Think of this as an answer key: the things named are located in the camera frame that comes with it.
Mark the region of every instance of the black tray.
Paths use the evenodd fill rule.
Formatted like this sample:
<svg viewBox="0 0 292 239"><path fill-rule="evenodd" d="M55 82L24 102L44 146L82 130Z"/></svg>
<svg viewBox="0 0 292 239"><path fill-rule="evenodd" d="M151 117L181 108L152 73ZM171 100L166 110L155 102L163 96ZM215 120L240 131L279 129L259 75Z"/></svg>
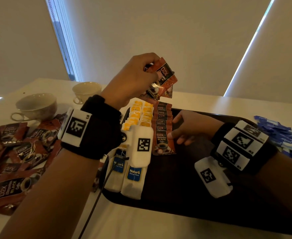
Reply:
<svg viewBox="0 0 292 239"><path fill-rule="evenodd" d="M179 112L179 109L172 109L174 117ZM254 122L240 117L197 113L223 122L237 123L244 120L257 127ZM173 130L181 123L173 124ZM218 199L209 194L194 163L208 157L213 147L205 137L199 137L189 146L175 144L175 155L152 155L141 200L130 199L106 189L102 191L103 195L116 204L292 234L292 213L253 176L236 176L225 170L233 184L233 191ZM107 166L108 158L101 171L100 185L104 182Z"/></svg>

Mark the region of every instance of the white table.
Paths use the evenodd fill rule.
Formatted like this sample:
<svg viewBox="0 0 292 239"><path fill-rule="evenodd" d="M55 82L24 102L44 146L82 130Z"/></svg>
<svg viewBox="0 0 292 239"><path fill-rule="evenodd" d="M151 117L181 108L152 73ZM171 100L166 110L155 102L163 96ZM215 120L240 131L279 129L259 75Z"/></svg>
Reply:
<svg viewBox="0 0 292 239"><path fill-rule="evenodd" d="M72 102L72 87L76 82L39 78L0 100L0 125L12 123L9 116L16 112L15 103L20 98L34 93L50 92L58 100L58 113L66 112L69 106L80 108ZM248 100L220 96L207 96L174 92L173 98L161 101L173 108L210 112L253 120L264 116L292 127L292 104ZM31 129L37 122L28 123ZM76 239L91 211L97 193L91 193L85 205L73 238ZM9 217L0 215L0 231ZM179 215L117 205L103 195L93 213L82 238L292 238L291 235L266 232L256 229L227 225Z"/></svg>

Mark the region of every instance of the cable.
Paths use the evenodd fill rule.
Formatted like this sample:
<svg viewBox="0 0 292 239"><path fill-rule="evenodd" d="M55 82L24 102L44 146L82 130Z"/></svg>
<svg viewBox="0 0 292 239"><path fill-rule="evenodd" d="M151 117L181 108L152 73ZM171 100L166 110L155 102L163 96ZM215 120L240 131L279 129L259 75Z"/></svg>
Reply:
<svg viewBox="0 0 292 239"><path fill-rule="evenodd" d="M128 160L128 159L129 159L129 158L122 158L121 161L125 161L125 160ZM78 239L80 239L80 238L82 237L82 235L83 235L83 233L84 233L84 231L85 231L85 229L86 229L86 227L87 227L87 225L88 225L88 222L89 222L90 219L91 219L91 216L92 216L93 211L94 211L94 209L95 209L95 207L96 207L96 205L97 205L97 202L99 201L99 198L100 198L100 196L101 196L101 194L102 194L102 191L103 191L103 189L104 189L104 186L106 185L106 182L107 182L107 180L108 180L108 177L111 175L111 172L114 170L115 166L116 166L116 164L114 164L114 165L112 166L111 170L108 172L108 175L107 175L107 177L105 178L104 183L103 183L103 186L102 186L102 188L101 188L101 191L99 192L99 195L98 195L97 198L96 198L96 201L95 201L95 203L94 203L94 205L93 205L93 208L92 208L90 214L88 215L88 219L86 220L85 225L84 225L84 227L83 227L83 229L82 229L82 231L81 231L81 233L80 233Z"/></svg>

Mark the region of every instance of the hand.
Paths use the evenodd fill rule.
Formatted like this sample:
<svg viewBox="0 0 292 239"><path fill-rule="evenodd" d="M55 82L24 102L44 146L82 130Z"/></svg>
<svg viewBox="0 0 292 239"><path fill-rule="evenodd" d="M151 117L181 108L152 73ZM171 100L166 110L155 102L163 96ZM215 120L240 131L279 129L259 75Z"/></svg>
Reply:
<svg viewBox="0 0 292 239"><path fill-rule="evenodd" d="M155 53L133 56L102 91L101 96L104 97L105 103L119 110L126 106L130 99L144 94L153 82L162 77L160 72L144 72L144 67L159 59Z"/></svg>
<svg viewBox="0 0 292 239"><path fill-rule="evenodd" d="M216 131L223 125L222 121L187 110L180 111L172 122L176 123L181 118L184 120L183 124L167 135L170 139L178 138L177 144L189 145L199 134L205 134L212 139Z"/></svg>

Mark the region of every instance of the blue label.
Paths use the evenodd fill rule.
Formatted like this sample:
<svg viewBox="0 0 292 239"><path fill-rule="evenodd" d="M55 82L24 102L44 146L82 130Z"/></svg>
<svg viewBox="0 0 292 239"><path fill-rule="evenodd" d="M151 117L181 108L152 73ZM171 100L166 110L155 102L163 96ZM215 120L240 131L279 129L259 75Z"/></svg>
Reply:
<svg viewBox="0 0 292 239"><path fill-rule="evenodd" d="M143 168L133 168L130 166L128 169L127 178L133 181L139 181L141 179L142 169Z"/></svg>
<svg viewBox="0 0 292 239"><path fill-rule="evenodd" d="M126 150L118 148L118 149L116 149L116 152L115 152L114 156L117 156L117 157L120 157L120 158L125 158Z"/></svg>
<svg viewBox="0 0 292 239"><path fill-rule="evenodd" d="M114 157L113 166L115 165L114 171L123 173L125 161L121 160L120 157Z"/></svg>

